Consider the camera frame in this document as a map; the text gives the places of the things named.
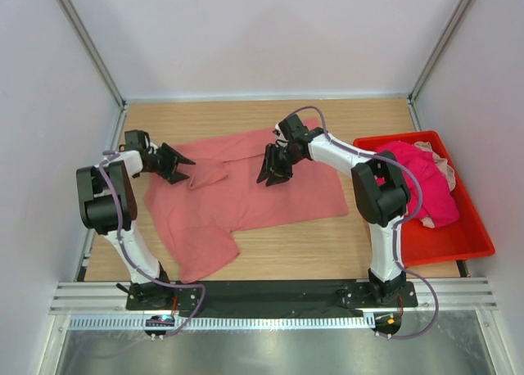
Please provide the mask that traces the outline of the salmon pink t shirt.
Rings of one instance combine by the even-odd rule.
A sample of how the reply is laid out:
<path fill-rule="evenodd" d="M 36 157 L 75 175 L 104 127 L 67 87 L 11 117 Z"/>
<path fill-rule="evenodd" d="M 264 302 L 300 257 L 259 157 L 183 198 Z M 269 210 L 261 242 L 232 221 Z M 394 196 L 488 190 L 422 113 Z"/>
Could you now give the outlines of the salmon pink t shirt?
<path fill-rule="evenodd" d="M 344 216 L 348 206 L 338 173 L 303 160 L 290 181 L 257 183 L 271 128 L 179 144 L 193 160 L 182 165 L 183 181 L 154 175 L 144 203 L 156 231 L 179 267 L 183 283 L 199 281 L 233 262 L 236 231 Z"/>

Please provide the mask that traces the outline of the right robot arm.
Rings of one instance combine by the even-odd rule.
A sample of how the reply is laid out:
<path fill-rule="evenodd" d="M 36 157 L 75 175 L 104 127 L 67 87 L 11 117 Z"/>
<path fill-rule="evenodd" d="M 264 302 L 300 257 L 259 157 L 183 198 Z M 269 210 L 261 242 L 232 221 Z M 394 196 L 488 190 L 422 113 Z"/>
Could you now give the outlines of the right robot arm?
<path fill-rule="evenodd" d="M 267 187 L 285 183 L 292 177 L 293 166 L 302 160 L 320 162 L 348 175 L 357 210 L 371 235 L 370 293 L 381 304 L 395 300 L 406 283 L 398 250 L 400 221 L 410 202 L 408 184 L 395 156 L 351 146 L 325 127 L 308 129 L 296 113 L 276 124 L 273 134 L 275 142 L 265 147 L 257 182 Z"/>

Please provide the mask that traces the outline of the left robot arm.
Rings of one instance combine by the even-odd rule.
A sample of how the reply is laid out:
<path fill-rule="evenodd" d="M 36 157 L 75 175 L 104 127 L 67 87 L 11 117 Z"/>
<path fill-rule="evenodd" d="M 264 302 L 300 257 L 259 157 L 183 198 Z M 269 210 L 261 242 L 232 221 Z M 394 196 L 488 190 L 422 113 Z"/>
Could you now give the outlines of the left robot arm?
<path fill-rule="evenodd" d="M 86 228 L 117 250 L 129 271 L 132 295 L 148 283 L 159 287 L 172 284 L 138 230 L 131 179 L 151 173 L 176 184 L 189 178 L 178 167 L 195 164 L 169 144 L 158 146 L 147 132 L 135 129 L 124 133 L 124 143 L 116 150 L 104 151 L 100 163 L 75 172 L 80 218 Z"/>

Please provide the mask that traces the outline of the magenta t shirt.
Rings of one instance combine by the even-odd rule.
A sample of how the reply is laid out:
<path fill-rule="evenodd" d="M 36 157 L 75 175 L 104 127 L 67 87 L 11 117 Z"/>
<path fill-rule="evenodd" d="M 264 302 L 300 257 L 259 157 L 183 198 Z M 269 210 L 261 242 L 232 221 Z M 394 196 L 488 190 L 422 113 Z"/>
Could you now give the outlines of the magenta t shirt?
<path fill-rule="evenodd" d="M 457 184 L 455 171 L 429 142 L 393 141 L 377 148 L 377 152 L 382 151 L 391 151 L 419 182 L 422 207 L 416 218 L 424 227 L 443 228 L 459 219 L 459 209 L 451 196 Z"/>

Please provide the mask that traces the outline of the light pink t shirt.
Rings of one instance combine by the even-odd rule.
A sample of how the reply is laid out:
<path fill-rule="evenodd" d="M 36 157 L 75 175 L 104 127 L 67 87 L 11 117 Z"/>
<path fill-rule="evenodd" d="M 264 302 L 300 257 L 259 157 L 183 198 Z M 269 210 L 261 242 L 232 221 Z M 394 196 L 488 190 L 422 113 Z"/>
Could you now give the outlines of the light pink t shirt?
<path fill-rule="evenodd" d="M 443 228 L 459 218 L 458 207 L 452 197 L 456 187 L 455 171 L 446 158 L 432 150 L 429 142 L 415 142 L 423 151 L 427 165 L 422 168 L 419 182 L 422 187 L 422 210 L 419 219 L 426 228 Z"/>

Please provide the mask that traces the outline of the red plastic bin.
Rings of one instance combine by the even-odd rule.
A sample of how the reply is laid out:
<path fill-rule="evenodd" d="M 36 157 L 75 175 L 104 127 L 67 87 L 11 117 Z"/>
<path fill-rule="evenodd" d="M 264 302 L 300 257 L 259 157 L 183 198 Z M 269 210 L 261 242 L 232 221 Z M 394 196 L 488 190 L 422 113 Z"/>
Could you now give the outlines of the red plastic bin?
<path fill-rule="evenodd" d="M 439 135 L 434 131 L 399 133 L 354 140 L 358 148 L 377 151 L 383 144 L 402 141 L 409 144 L 429 142 L 434 152 L 454 166 Z M 401 258 L 406 266 L 432 264 L 452 260 L 468 260 L 495 253 L 495 248 L 458 174 L 456 188 L 452 191 L 459 211 L 456 222 L 443 228 L 426 228 L 415 218 L 403 224 L 401 233 Z"/>

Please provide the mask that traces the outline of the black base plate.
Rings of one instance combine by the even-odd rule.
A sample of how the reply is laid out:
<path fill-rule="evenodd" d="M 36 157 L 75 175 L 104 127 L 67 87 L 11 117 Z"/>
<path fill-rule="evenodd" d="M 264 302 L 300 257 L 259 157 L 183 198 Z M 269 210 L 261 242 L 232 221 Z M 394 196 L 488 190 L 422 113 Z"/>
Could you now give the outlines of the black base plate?
<path fill-rule="evenodd" d="M 124 291 L 127 310 L 169 309 L 197 319 L 353 318 L 365 309 L 418 306 L 411 282 L 382 297 L 370 282 L 354 279 L 214 281 L 174 289 L 148 282 Z"/>

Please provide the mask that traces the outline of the left aluminium corner post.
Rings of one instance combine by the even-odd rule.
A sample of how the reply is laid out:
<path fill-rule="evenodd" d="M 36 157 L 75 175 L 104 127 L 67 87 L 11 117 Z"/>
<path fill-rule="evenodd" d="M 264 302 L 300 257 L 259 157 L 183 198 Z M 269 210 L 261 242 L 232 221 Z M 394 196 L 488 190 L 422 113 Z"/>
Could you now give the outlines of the left aluminium corner post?
<path fill-rule="evenodd" d="M 106 85 L 110 95 L 115 100 L 116 104 L 121 110 L 126 106 L 126 101 L 118 89 L 113 77 L 110 74 L 105 62 L 102 59 L 99 51 L 97 50 L 95 43 L 93 42 L 87 28 L 84 25 L 75 5 L 71 0 L 57 0 L 61 9 L 65 13 L 66 18 L 70 22 L 73 31 L 76 33 L 79 41 L 84 47 L 84 50 L 88 54 L 92 61 L 95 69 L 102 78 L 103 83 Z"/>

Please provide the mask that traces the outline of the aluminium corner post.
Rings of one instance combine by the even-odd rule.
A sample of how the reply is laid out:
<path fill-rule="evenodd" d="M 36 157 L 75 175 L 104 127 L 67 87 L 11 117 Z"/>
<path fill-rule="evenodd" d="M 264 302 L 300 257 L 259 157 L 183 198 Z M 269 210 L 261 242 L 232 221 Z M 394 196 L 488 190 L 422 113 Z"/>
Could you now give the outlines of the aluminium corner post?
<path fill-rule="evenodd" d="M 88 54 L 92 61 L 95 69 L 102 78 L 103 83 L 106 85 L 110 95 L 115 100 L 116 104 L 121 110 L 126 106 L 126 101 L 118 89 L 113 77 L 110 74 L 105 62 L 102 59 L 99 51 L 97 50 L 95 43 L 93 42 L 87 28 L 84 25 L 75 5 L 71 0 L 57 0 L 61 9 L 65 13 L 66 18 L 70 22 L 73 31 L 76 33 L 79 41 L 84 47 L 84 50 Z"/>
<path fill-rule="evenodd" d="M 427 58 L 426 63 L 423 66 L 412 91 L 408 95 L 409 105 L 414 105 L 416 102 L 432 72 L 436 68 L 436 65 L 445 53 L 445 50 L 451 43 L 452 38 L 458 31 L 474 2 L 475 0 L 458 0 L 455 4 L 444 29 L 440 33 L 440 37 L 437 39 L 435 47 L 432 49 L 431 54 Z"/>

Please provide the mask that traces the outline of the aluminium front rail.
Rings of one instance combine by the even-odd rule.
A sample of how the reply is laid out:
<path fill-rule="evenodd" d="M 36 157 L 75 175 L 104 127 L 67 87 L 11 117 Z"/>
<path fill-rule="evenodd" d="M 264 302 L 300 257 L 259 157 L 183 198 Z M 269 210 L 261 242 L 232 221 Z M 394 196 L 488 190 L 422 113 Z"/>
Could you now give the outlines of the aluminium front rail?
<path fill-rule="evenodd" d="M 495 310 L 497 304 L 486 278 L 431 278 L 442 310 Z M 115 313 L 124 310 L 126 294 L 113 282 L 60 283 L 50 312 Z"/>

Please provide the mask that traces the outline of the right aluminium corner post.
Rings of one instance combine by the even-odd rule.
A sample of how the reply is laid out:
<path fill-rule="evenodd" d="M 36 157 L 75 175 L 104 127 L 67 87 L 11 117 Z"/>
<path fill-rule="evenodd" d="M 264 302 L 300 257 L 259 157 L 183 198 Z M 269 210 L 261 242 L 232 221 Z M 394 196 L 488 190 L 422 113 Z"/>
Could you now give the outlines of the right aluminium corner post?
<path fill-rule="evenodd" d="M 435 47 L 432 49 L 431 54 L 427 58 L 426 63 L 423 66 L 412 91 L 408 95 L 409 105 L 414 105 L 416 102 L 432 72 L 436 68 L 436 65 L 445 53 L 445 50 L 451 43 L 452 38 L 458 31 L 474 2 L 475 0 L 458 0 L 455 4 L 444 29 L 440 33 L 440 37 L 437 39 Z"/>

